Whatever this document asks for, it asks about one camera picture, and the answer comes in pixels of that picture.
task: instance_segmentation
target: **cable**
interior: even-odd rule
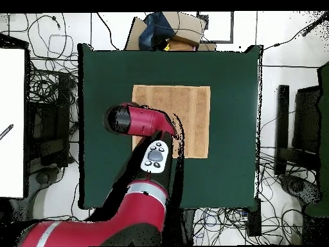
[[[277,44],[273,44],[272,46],[269,46],[268,48],[265,48],[264,51],[265,51],[265,50],[268,50],[269,48],[278,47],[278,46],[281,46],[282,44],[286,44],[286,43],[288,43],[288,42],[291,42],[292,40],[294,40],[294,39],[296,38],[296,36],[297,36],[299,33],[301,33],[303,30],[306,30],[309,26],[311,26],[312,24],[314,24],[314,22],[312,22],[312,23],[308,24],[307,26],[305,26],[304,28],[302,28],[302,29],[301,29],[300,31],[298,31],[298,32],[293,36],[293,38],[291,38],[290,40],[288,40],[288,41],[286,41],[286,42],[279,42],[279,43],[277,43]]]
[[[25,15],[25,18],[26,18],[26,22],[28,23],[28,26],[26,27],[25,30],[10,30],[9,28],[9,20],[10,20],[10,15],[8,16],[8,30],[5,30],[3,32],[0,32],[0,34],[4,33],[4,32],[8,32],[8,36],[10,36],[10,32],[25,32],[28,30],[28,27],[29,27],[29,22],[28,22],[28,16],[26,14]]]
[[[260,128],[260,131],[262,131],[262,129],[264,128],[265,125],[267,125],[267,124],[269,124],[269,123],[275,121],[276,119],[278,119],[278,117],[276,117],[276,118],[272,119],[271,121],[265,123],[265,124],[262,126],[262,128]]]
[[[75,194],[76,194],[76,189],[78,188],[78,186],[79,186],[79,183],[77,183],[76,186],[75,186]],[[74,215],[73,215],[73,205],[75,203],[75,194],[74,194],[73,202],[72,202],[72,205],[71,205],[71,214],[72,214],[72,217],[74,217]]]
[[[283,230],[283,235],[285,236],[285,239],[288,241],[288,243],[290,244],[290,245],[294,245],[292,242],[290,242],[289,240],[288,240],[288,238],[287,238],[287,235],[286,235],[286,233],[285,233],[285,229],[284,229],[284,224],[283,224],[283,218],[285,217],[285,214],[286,213],[288,213],[288,212],[290,212],[290,211],[295,211],[295,212],[298,212],[298,213],[300,213],[301,215],[303,215],[299,210],[297,210],[297,209],[293,209],[293,208],[291,208],[291,209],[288,209],[288,210],[286,210],[284,213],[282,213],[282,217],[281,217],[281,225],[282,225],[282,230]]]
[[[58,27],[58,29],[60,30],[60,25],[59,25],[59,23],[58,23],[58,21],[57,21],[57,19],[56,19],[55,16],[52,17],[52,16],[49,16],[49,15],[43,15],[43,16],[37,18],[37,20],[35,20],[35,21],[31,24],[31,26],[28,28],[28,40],[29,40],[29,42],[30,42],[30,44],[31,44],[32,52],[33,52],[33,54],[34,54],[36,57],[38,57],[38,58],[42,58],[42,59],[51,59],[51,60],[59,59],[59,58],[61,58],[61,56],[62,56],[62,54],[63,54],[63,52],[64,52],[64,50],[65,50],[65,48],[66,48],[66,42],[67,42],[67,35],[66,35],[66,22],[65,22],[65,18],[64,18],[64,14],[63,14],[63,13],[62,13],[62,17],[63,17],[63,22],[64,22],[64,32],[65,32],[65,36],[66,36],[66,38],[65,38],[65,44],[64,44],[64,48],[63,48],[63,50],[62,50],[62,53],[61,53],[58,57],[56,57],[56,58],[49,58],[49,57],[39,56],[39,55],[37,55],[37,54],[35,53],[35,51],[34,51],[34,47],[33,47],[33,44],[32,44],[32,42],[31,42],[31,39],[30,39],[30,30],[31,30],[31,27],[32,27],[36,22],[38,22],[40,19],[45,18],[45,17],[50,18],[50,19],[52,19],[53,21],[55,21],[55,22],[57,23],[57,27]]]
[[[103,20],[103,18],[100,16],[100,14],[99,14],[98,12],[97,12],[97,15],[98,15],[98,17],[100,18],[100,20],[103,22],[103,24],[106,26],[107,30],[108,30],[109,33],[110,33],[110,41],[111,41],[111,45],[112,45],[116,50],[119,51],[119,49],[118,49],[115,45],[113,45],[113,43],[112,43],[112,33],[111,33],[110,28],[107,26],[106,22]]]

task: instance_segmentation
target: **floor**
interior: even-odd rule
[[[234,43],[218,44],[217,51],[244,51],[250,45],[264,45],[264,48],[272,46],[278,42],[285,42],[291,39],[298,31],[306,25],[315,21],[322,12],[235,12],[234,17]],[[55,21],[45,15],[55,16],[60,25],[60,30]],[[133,18],[145,18],[143,12],[136,13],[101,13],[105,22],[112,32],[112,42],[119,49],[123,49],[129,34],[130,25]],[[213,12],[213,18],[220,21],[220,12]],[[39,33],[35,14],[28,14],[30,30],[27,32],[15,32],[15,30],[25,30],[27,27],[26,17],[23,14],[12,14],[10,16],[10,35],[29,41],[33,45],[31,57],[35,57],[33,63],[39,69],[46,69],[51,64],[44,60],[38,60],[38,56],[47,55],[47,47],[52,52],[61,52],[64,46],[64,21],[62,14],[37,14],[40,18]],[[111,50],[109,32],[103,25],[97,14],[64,14],[67,35],[66,48],[63,52],[68,56],[76,51],[79,42],[91,44],[96,50]],[[8,22],[0,16],[0,32],[8,29]],[[276,92],[280,84],[290,86],[290,110],[294,110],[294,97],[299,88],[318,85],[317,68],[329,61],[328,24],[323,23],[306,37],[300,34],[291,42],[278,47],[269,48],[263,54],[263,80],[262,80],[262,125],[276,117]],[[56,53],[50,53],[50,57],[57,57]],[[58,64],[63,65],[64,61],[59,60]],[[66,61],[66,66],[75,69],[76,58]],[[73,110],[73,119],[77,120],[76,110]],[[292,123],[294,113],[290,114],[289,143],[292,139]],[[275,120],[263,127],[261,133],[261,146],[274,146]],[[78,141],[78,134],[75,134],[72,141]],[[262,148],[264,158],[271,158],[274,149]],[[71,154],[78,159],[78,144],[71,144]],[[296,198],[289,196],[282,191],[275,179],[271,169],[266,169],[266,181],[262,183],[262,217],[265,233],[262,237],[245,237],[243,220],[239,215],[228,213],[231,223],[224,222],[224,210],[221,208],[200,208],[195,215],[195,245],[238,245],[238,244],[298,244],[300,242],[298,230],[302,225],[302,218],[298,212],[287,212],[284,221],[289,226],[294,225],[296,231],[291,228],[283,228],[281,220],[278,218],[288,209],[300,210]],[[297,172],[296,175],[307,177],[309,181],[314,180],[314,176],[309,172]],[[55,217],[72,213],[80,220],[85,219],[93,211],[81,210],[77,206],[79,172],[78,163],[70,165],[63,175],[62,180],[39,193],[35,203],[34,215],[36,218]]]

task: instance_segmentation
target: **black border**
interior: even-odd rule
[[[28,147],[28,128],[27,121],[30,120],[29,115],[29,101],[30,101],[30,51],[28,49],[29,43],[7,35],[0,34],[0,48],[8,49],[23,49],[24,50],[24,66],[25,66],[25,80],[24,80],[24,135],[23,135],[23,198],[28,195],[28,178],[30,169],[30,155]],[[0,197],[0,199],[16,199],[12,197]]]
[[[229,41],[204,41],[200,40],[200,44],[232,44],[233,43],[233,32],[234,32],[234,12],[231,12],[231,32],[229,34]]]

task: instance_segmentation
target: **table surface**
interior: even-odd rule
[[[84,45],[83,54],[85,208],[102,206],[131,153],[131,136],[108,133],[102,118],[106,108],[131,101],[134,84],[210,86],[209,154],[185,159],[181,207],[253,205],[258,46],[233,53],[92,51]]]

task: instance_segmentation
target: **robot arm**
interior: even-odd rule
[[[25,229],[19,246],[156,246],[161,244],[172,171],[172,138],[168,116],[136,104],[110,108],[107,130],[144,136],[113,186],[125,195],[113,217],[102,222],[44,221]]]

